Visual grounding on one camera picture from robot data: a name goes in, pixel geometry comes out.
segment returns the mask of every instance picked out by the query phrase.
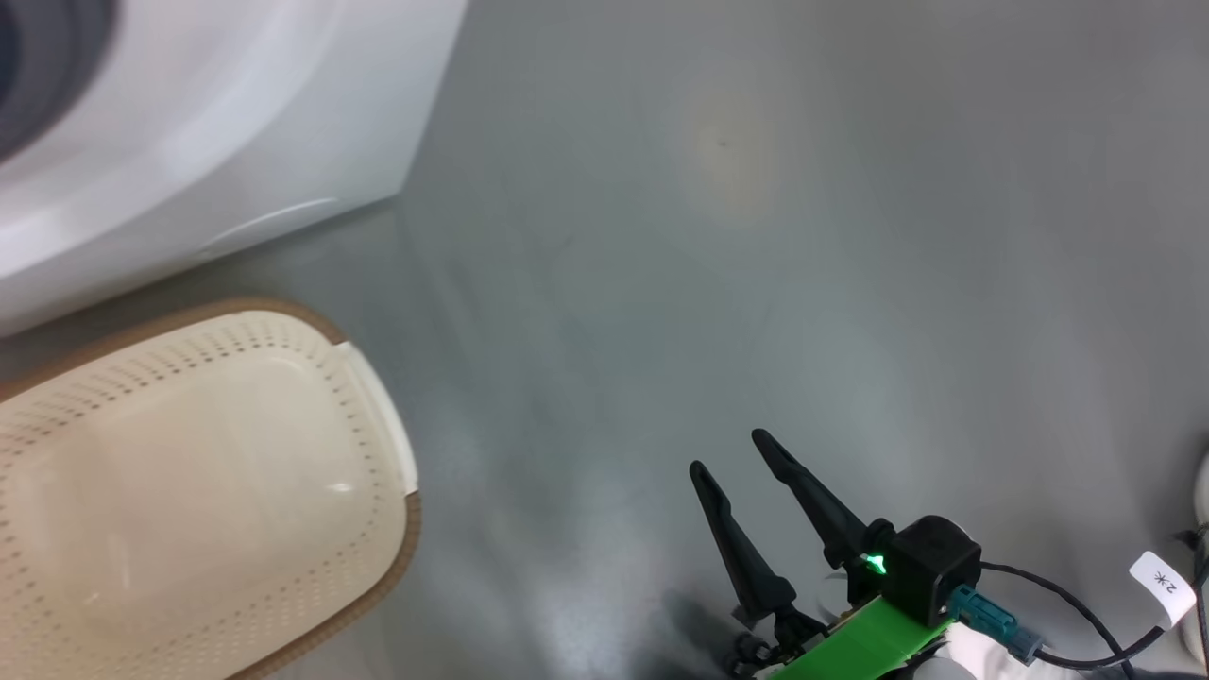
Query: white object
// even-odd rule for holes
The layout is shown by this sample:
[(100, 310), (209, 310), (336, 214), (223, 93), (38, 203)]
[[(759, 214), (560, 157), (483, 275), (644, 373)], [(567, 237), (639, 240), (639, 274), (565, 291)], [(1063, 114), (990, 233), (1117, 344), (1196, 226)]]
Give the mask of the white object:
[(399, 190), (465, 0), (120, 0), (0, 163), (0, 335)]
[(380, 586), (416, 483), (360, 352), (287, 313), (30, 387), (0, 403), (2, 675), (231, 676)]
[(906, 678), (910, 680), (974, 680), (974, 676), (961, 664), (941, 657), (925, 661)]
[(848, 601), (848, 574), (833, 571), (823, 576), (812, 588), (818, 620), (828, 626), (839, 621), (840, 615), (852, 609)]
[(1163, 606), (1167, 618), (1159, 622), (1159, 626), (1164, 630), (1170, 630), (1197, 604), (1197, 595), (1192, 586), (1162, 558), (1150, 551), (1143, 553), (1138, 561), (1129, 567), (1129, 576), (1141, 583)]
[[(1197, 482), (1192, 490), (1192, 509), (1196, 513), (1198, 525), (1209, 521), (1209, 456), (1201, 461), (1201, 468), (1197, 471)], [(1201, 646), (1201, 622), (1197, 621), (1196, 616), (1186, 616), (1180, 622), (1180, 640), (1184, 641), (1185, 649), (1193, 658), (1204, 663), (1205, 651)]]
[(948, 645), (938, 655), (960, 664), (974, 680), (1082, 680), (1078, 672), (1048, 663), (1024, 665), (1002, 645), (964, 623), (949, 626), (944, 639)]
[(770, 678), (775, 678), (776, 674), (780, 673), (780, 672), (782, 672), (782, 670), (785, 670), (785, 665), (783, 664), (774, 663), (773, 665), (769, 665), (769, 667), (765, 667), (765, 668), (762, 668), (762, 669), (757, 670), (756, 674), (752, 675), (752, 679), (753, 680), (769, 680)]

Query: brown rim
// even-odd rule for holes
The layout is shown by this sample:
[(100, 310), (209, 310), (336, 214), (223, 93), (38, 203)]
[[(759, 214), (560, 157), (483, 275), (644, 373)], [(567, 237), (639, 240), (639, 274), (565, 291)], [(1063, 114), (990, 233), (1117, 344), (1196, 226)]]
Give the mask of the brown rim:
[(141, 325), (135, 325), (129, 330), (123, 330), (110, 335), (109, 338), (86, 345), (62, 359), (35, 369), (25, 376), (18, 378), (13, 382), (0, 385), (0, 402), (6, 402), (31, 387), (36, 387), (37, 385), (41, 385), (52, 378), (63, 375), (69, 370), (75, 370), (88, 362), (112, 355), (118, 350), (125, 350), (131, 345), (150, 340), (157, 335), (172, 333), (173, 330), (178, 330), (195, 323), (201, 323), (214, 317), (253, 311), (280, 312), (301, 319), (322, 333), (323, 336), (326, 338), (332, 345), (339, 345), (348, 340), (345, 338), (345, 334), (336, 328), (336, 324), (308, 310), (307, 307), (303, 307), (302, 305), (295, 305), (294, 302), (287, 302), (284, 300), (273, 300), (272, 298), (233, 298), (160, 317)]
[(280, 670), (288, 663), (296, 661), (311, 650), (326, 642), (332, 635), (365, 616), (366, 612), (386, 599), (391, 590), (399, 584), (403, 574), (407, 571), (407, 565), (411, 564), (411, 558), (416, 554), (416, 547), (420, 546), (420, 491), (407, 494), (405, 500), (407, 502), (407, 528), (403, 535), (403, 546), (399, 547), (399, 554), (394, 558), (394, 563), (391, 564), (391, 569), (387, 570), (382, 578), (366, 590), (364, 595), (353, 600), (353, 604), (312, 628), (306, 635), (236, 673), (229, 680), (260, 680), (271, 673)]
[[(125, 350), (126, 347), (144, 340), (149, 340), (157, 335), (163, 335), (164, 333), (170, 333), (173, 330), (185, 328), (186, 325), (201, 323), (215, 317), (248, 311), (268, 311), (293, 316), (312, 325), (332, 345), (339, 345), (347, 340), (345, 334), (341, 333), (334, 323), (307, 307), (303, 307), (302, 305), (285, 302), (283, 300), (273, 300), (271, 298), (236, 298), (168, 315), (76, 350), (59, 361), (34, 370), (27, 376), (6, 385), (0, 385), (0, 403), (16, 397), (27, 390), (36, 387), (52, 378), (63, 375), (69, 370), (75, 370), (88, 362), (97, 361), (104, 356), (111, 355), (118, 350)], [(416, 547), (420, 544), (420, 525), (422, 517), (420, 491), (407, 494), (404, 497), (404, 502), (407, 511), (407, 524), (404, 528), (403, 544), (399, 546), (399, 553), (395, 555), (394, 561), (391, 563), (391, 567), (382, 575), (382, 578), (380, 578), (377, 583), (375, 583), (361, 597), (353, 600), (352, 604), (325, 620), (323, 623), (319, 623), (301, 638), (295, 639), (284, 647), (236, 673), (230, 676), (229, 680), (259, 680), (276, 670), (282, 669), (288, 663), (318, 647), (341, 629), (346, 628), (349, 623), (364, 616), (368, 611), (377, 606), (377, 604), (381, 603), (387, 594), (389, 594), (391, 590), (399, 584), (399, 580), (403, 578), (404, 572), (407, 571), (407, 565), (411, 564), (411, 558), (416, 554)]]

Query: blue connector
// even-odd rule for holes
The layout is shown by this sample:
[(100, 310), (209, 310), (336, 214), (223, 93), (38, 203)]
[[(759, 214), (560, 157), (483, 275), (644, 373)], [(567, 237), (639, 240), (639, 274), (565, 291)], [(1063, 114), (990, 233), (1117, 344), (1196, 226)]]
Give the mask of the blue connector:
[(1007, 610), (970, 586), (958, 586), (953, 592), (949, 598), (949, 617), (995, 640), (1024, 665), (1030, 665), (1041, 649), (1040, 635), (1020, 626)]

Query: perforated container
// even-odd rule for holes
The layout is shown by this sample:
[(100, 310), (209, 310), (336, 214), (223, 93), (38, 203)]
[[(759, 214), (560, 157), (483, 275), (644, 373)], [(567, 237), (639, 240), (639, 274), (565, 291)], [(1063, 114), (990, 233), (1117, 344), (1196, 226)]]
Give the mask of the perforated container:
[(415, 551), (399, 416), (297, 306), (192, 310), (0, 398), (0, 678), (261, 678)]

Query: white appliance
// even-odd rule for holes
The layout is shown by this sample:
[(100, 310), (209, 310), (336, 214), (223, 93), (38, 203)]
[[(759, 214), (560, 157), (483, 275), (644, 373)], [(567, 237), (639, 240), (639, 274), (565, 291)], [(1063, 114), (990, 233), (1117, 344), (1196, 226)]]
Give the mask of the white appliance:
[(0, 0), (0, 335), (403, 185), (465, 0)]

